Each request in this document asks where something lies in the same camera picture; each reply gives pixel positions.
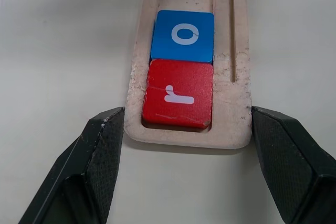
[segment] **white letter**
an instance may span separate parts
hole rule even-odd
[[[174,93],[173,86],[168,85],[166,87],[166,92],[168,95],[164,97],[166,102],[180,103],[180,104],[194,104],[195,99],[193,97],[185,97],[183,95],[177,95]]]
[[[179,32],[179,30],[182,30],[182,29],[187,29],[187,30],[192,31],[193,36],[190,39],[181,39],[177,35],[177,33]],[[178,24],[172,30],[173,41],[183,46],[192,45],[198,40],[198,36],[199,36],[199,32],[198,32],[197,27],[191,24]]]

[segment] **wooden block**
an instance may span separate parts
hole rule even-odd
[[[153,124],[206,129],[211,123],[213,74],[208,63],[153,60],[143,119]]]
[[[161,9],[215,15],[212,127],[204,132],[149,129],[142,124],[153,26]],[[250,66],[246,0],[143,0],[124,130],[149,143],[236,149],[251,138]]]
[[[212,62],[214,15],[161,10],[155,24],[152,59]]]

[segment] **white table surface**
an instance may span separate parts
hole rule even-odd
[[[336,156],[336,0],[248,0],[253,105]],[[0,0],[0,223],[17,223],[89,118],[123,106],[141,0]],[[249,145],[124,137],[108,223],[283,223]]]

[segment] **letter o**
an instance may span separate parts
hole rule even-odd
[[[182,29],[187,29],[193,32],[193,36],[190,39],[182,39],[180,38],[177,33],[179,30]],[[176,25],[173,30],[172,30],[172,39],[175,41],[177,44],[183,45],[183,46],[188,46],[192,45],[198,40],[199,32],[196,26],[192,24],[178,24]]]

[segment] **wooden tray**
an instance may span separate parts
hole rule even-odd
[[[153,26],[162,9],[215,15],[213,115],[204,132],[150,129],[142,124]],[[251,138],[250,65],[246,0],[143,0],[136,37],[124,130],[142,142],[236,149]]]

